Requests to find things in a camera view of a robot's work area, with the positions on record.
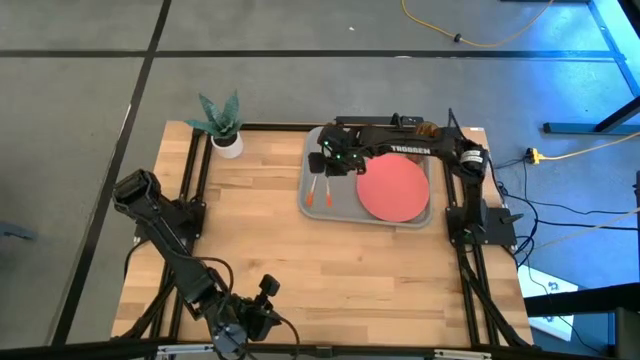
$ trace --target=black cable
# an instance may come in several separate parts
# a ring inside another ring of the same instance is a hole
[[[293,357],[291,358],[291,360],[296,360],[298,358],[298,356],[300,355],[300,334],[298,334],[298,330],[296,330],[296,327],[293,326],[291,321],[285,319],[281,315],[270,316],[270,318],[272,318],[274,320],[282,321],[283,323],[285,323],[289,327],[289,329],[291,329],[291,332],[293,333],[293,336],[296,338],[296,351],[293,354]]]
[[[575,210],[572,209],[566,205],[561,205],[561,204],[552,204],[552,203],[544,203],[544,202],[540,202],[540,201],[533,201],[533,200],[529,200],[534,204],[538,204],[538,205],[543,205],[543,206],[555,206],[555,207],[559,207],[565,210],[569,210],[573,213],[576,214],[580,214],[580,215],[589,215],[589,214],[611,214],[611,215],[624,215],[627,214],[627,211],[605,211],[605,210],[591,210],[591,211],[579,211],[579,210]]]
[[[492,167],[492,170],[500,170],[509,166],[513,166],[521,161],[525,160],[526,161],[526,157],[520,158],[520,159],[512,159],[509,160],[503,164],[500,165],[496,165],[495,169]],[[553,206],[553,207],[558,207],[558,208],[562,208],[568,211],[571,211],[573,213],[576,214],[580,214],[580,215],[590,215],[590,214],[611,214],[611,215],[624,215],[627,214],[627,211],[608,211],[608,210],[590,210],[590,211],[580,211],[580,210],[576,210],[576,209],[572,209],[566,205],[562,205],[562,204],[554,204],[554,203],[547,203],[547,202],[542,202],[542,201],[537,201],[537,200],[531,200],[528,197],[525,196],[525,198],[527,198],[527,200],[533,204],[537,204],[537,205],[542,205],[542,206]]]
[[[243,351],[243,352],[242,352],[242,355],[241,355],[241,356],[248,356],[248,357],[249,357],[249,359],[251,359],[251,360],[258,360],[258,358],[256,358],[256,357],[251,353],[251,351],[249,351],[249,349],[247,349],[247,347],[246,347],[246,346],[243,346],[242,344],[239,344],[237,341],[235,341],[235,339],[234,339],[233,337],[231,337],[231,336],[230,336],[230,337],[229,337],[229,340],[231,340],[231,342],[232,342],[232,343],[234,343],[234,344],[238,347],[238,349],[242,349],[242,351]]]
[[[524,158],[521,161],[522,161],[522,165],[523,165],[523,168],[524,168],[524,194],[525,194],[525,198],[524,199],[519,197],[519,196],[515,196],[515,195],[509,194],[509,192],[507,191],[506,187],[504,186],[504,183],[499,182],[499,181],[496,180],[495,170],[493,168],[493,163],[491,162],[491,160],[489,160],[489,165],[491,166],[491,174],[492,174],[492,178],[493,178],[493,183],[496,186],[496,188],[498,189],[498,192],[500,193],[500,195],[501,196],[510,197],[510,198],[514,198],[516,200],[520,200],[520,201],[526,203],[527,205],[529,205],[529,207],[531,208],[531,210],[533,211],[533,214],[534,214],[534,223],[533,223],[533,227],[531,228],[531,232],[529,233],[529,236],[527,236],[527,239],[525,241],[523,241],[522,244],[520,244],[520,246],[518,246],[516,251],[513,252],[514,258],[515,258],[516,255],[518,255],[519,253],[524,251],[524,249],[526,249],[526,247],[530,243],[533,244],[535,242],[535,240],[533,239],[533,236],[538,231],[538,210],[536,210],[535,206],[533,206],[533,204],[531,204],[531,202],[527,199],[527,182],[528,182],[528,179],[527,179],[528,178],[528,176],[527,176],[527,164],[526,164],[526,160]],[[529,249],[529,252],[525,256],[525,260],[528,259],[529,256],[531,256],[532,252],[533,252],[533,246],[531,246],[531,248]]]
[[[465,139],[465,140],[469,140],[462,133],[462,128],[460,127],[460,124],[458,124],[458,119],[456,119],[456,116],[453,115],[453,110],[451,110],[451,108],[449,108],[449,121],[447,122],[447,126],[451,126],[451,121],[453,121],[453,123],[455,124],[456,129],[458,129],[458,132],[460,133],[460,136],[462,136],[462,138]]]
[[[500,170],[500,169],[504,169],[504,168],[509,167],[509,166],[516,165],[516,164],[520,163],[520,161],[522,161],[523,158],[524,157],[519,158],[519,159],[511,159],[509,161],[505,161],[502,164],[496,165],[496,170]]]
[[[242,354],[238,355],[237,358],[235,358],[235,359],[227,359],[224,355],[222,355],[220,350],[218,350],[216,347],[213,347],[213,352],[216,353],[216,355],[218,356],[218,359],[220,359],[220,360],[244,360],[244,358],[247,357],[247,350],[246,349],[243,349],[243,350],[244,351],[242,352]]]
[[[137,244],[135,244],[131,250],[127,253],[127,257],[124,259],[124,279],[127,279],[127,272],[129,272],[129,262],[131,261],[131,255],[136,251],[137,248],[145,244],[147,241],[140,240]]]
[[[549,305],[553,309],[553,302],[551,301],[551,297],[549,296],[549,292],[547,291],[547,287],[542,285],[542,284],[540,284],[539,282],[533,280],[533,276],[531,276],[531,264],[529,263],[529,259],[527,259],[527,269],[529,270],[529,280],[531,280],[534,284],[538,284],[540,287],[542,287],[544,289],[545,294],[547,294],[547,299],[549,299]],[[596,354],[600,354],[600,351],[592,348],[591,346],[585,344],[584,341],[582,341],[582,337],[580,337],[580,334],[573,327],[573,325],[569,324],[569,322],[567,320],[563,319],[562,316],[557,316],[557,318],[559,318],[560,320],[564,321],[567,325],[569,325],[569,327],[571,327],[571,331],[573,331],[576,334],[576,337],[578,338],[578,341],[580,341],[580,343],[582,345],[584,345],[585,347],[593,350]]]
[[[573,223],[556,223],[551,221],[539,220],[538,222],[541,224],[552,225],[552,226],[571,226],[571,227],[596,227],[597,225],[590,224],[573,224]],[[624,227],[624,226],[601,226],[599,229],[607,229],[607,230],[629,230],[629,231],[639,231],[638,228],[632,227]]]
[[[225,268],[227,268],[227,271],[229,272],[229,290],[227,290],[228,293],[231,293],[233,291],[233,284],[234,284],[234,276],[233,276],[233,269],[231,269],[231,265],[229,265],[228,262],[220,259],[220,258],[216,258],[216,257],[208,257],[208,256],[187,256],[188,258],[194,258],[194,259],[198,259],[200,261],[213,261],[213,262],[217,262],[219,264],[222,264]]]

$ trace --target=red plate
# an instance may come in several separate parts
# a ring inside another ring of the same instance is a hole
[[[424,170],[399,155],[369,160],[367,172],[357,176],[356,189],[367,211],[391,222],[415,218],[429,201],[429,181]]]

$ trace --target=wooden table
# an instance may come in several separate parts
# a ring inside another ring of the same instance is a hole
[[[464,132],[486,145],[483,129]],[[434,216],[422,229],[312,220],[296,203],[305,136],[243,131],[245,150],[239,158],[225,160],[214,152],[205,229],[194,254],[227,260],[235,273],[234,290],[244,296],[258,292],[263,274],[275,276],[281,284],[272,299],[275,309],[293,322],[304,344],[468,347],[460,274],[446,230],[442,163],[434,159],[432,164]],[[178,196],[190,139],[187,125],[167,123],[153,171],[170,199]],[[490,205],[500,203],[490,174],[484,192]],[[531,342],[513,260],[499,247],[483,249],[494,301]],[[153,245],[134,253],[113,335],[128,330],[157,294],[162,267]],[[226,276],[224,268],[219,271]],[[486,343],[482,306],[475,303]],[[173,299],[167,304],[163,334]],[[179,340],[209,342],[205,321],[193,321],[185,310]],[[294,338],[279,326],[265,342],[294,343]]]

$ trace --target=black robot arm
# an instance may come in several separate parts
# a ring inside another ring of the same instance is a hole
[[[366,172],[365,158],[387,153],[421,154],[441,159],[464,187],[462,225],[468,234],[484,232],[487,206],[482,183],[489,154],[482,145],[467,139],[456,127],[436,128],[430,134],[415,134],[410,128],[358,126],[345,128],[327,124],[318,137],[322,152],[309,154],[311,172],[344,176],[349,171]]]
[[[271,327],[280,325],[269,296],[278,282],[265,275],[262,292],[255,299],[231,294],[220,274],[189,254],[168,219],[189,216],[161,193],[155,175],[138,170],[118,184],[113,192],[115,208],[144,229],[173,271],[175,286],[194,319],[205,318],[211,340],[221,353],[240,349],[247,340],[264,340]]]

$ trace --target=concrete floor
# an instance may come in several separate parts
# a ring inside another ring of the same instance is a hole
[[[622,39],[630,67],[640,74],[640,56],[633,52],[640,46],[628,24],[616,21],[615,1],[597,3],[607,23],[615,25],[610,30]],[[146,49],[160,5],[160,0],[0,0],[0,50]],[[478,41],[504,37],[543,6],[493,0],[408,0],[407,5],[418,17]],[[399,1],[389,0],[175,1],[160,41],[163,50],[460,48],[467,49],[411,22]],[[558,4],[504,49],[607,47],[585,5]],[[1,348],[49,340],[141,63],[0,59],[0,219],[40,234],[33,242],[0,241],[0,283],[10,289],[0,298]],[[463,125],[487,129],[496,163],[521,156],[529,146],[553,155],[611,140],[543,135],[540,128],[547,121],[599,121],[632,98],[608,60],[158,59],[121,176],[153,167],[166,120],[201,117],[197,92],[222,102],[234,89],[242,116],[251,122],[326,122],[336,115],[398,111],[444,124],[452,107]],[[638,146],[632,140],[530,168],[529,196],[584,210],[634,208]],[[502,170],[499,178],[512,193],[522,194],[521,167]],[[509,205],[527,214],[517,223],[518,233],[526,233],[528,210],[517,202]],[[541,218],[558,222],[608,218],[539,211]],[[634,224],[634,219],[620,223]],[[574,230],[541,225],[536,239],[545,243]],[[109,212],[70,341],[108,338],[132,231],[129,220]],[[600,231],[542,249],[531,265],[586,287],[637,281],[637,237]]]

